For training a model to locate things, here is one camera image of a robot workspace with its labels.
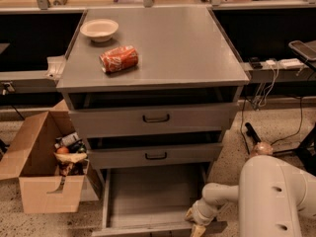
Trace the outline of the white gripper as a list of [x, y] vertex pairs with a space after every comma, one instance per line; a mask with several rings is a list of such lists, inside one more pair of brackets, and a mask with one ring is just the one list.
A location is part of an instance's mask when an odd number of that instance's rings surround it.
[[197, 200], [191, 208], [186, 212], [185, 220], [193, 221], [191, 236], [190, 237], [201, 237], [207, 225], [217, 215], [217, 208], [215, 205], [207, 204], [204, 200]]

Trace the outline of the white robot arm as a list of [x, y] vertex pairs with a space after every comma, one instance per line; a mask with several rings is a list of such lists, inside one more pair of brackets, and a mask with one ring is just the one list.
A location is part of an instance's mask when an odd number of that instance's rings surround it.
[[191, 237], [201, 237], [229, 202], [238, 204], [240, 237], [302, 237], [299, 217], [316, 215], [316, 177], [272, 156], [252, 157], [238, 185], [203, 187], [186, 215]]

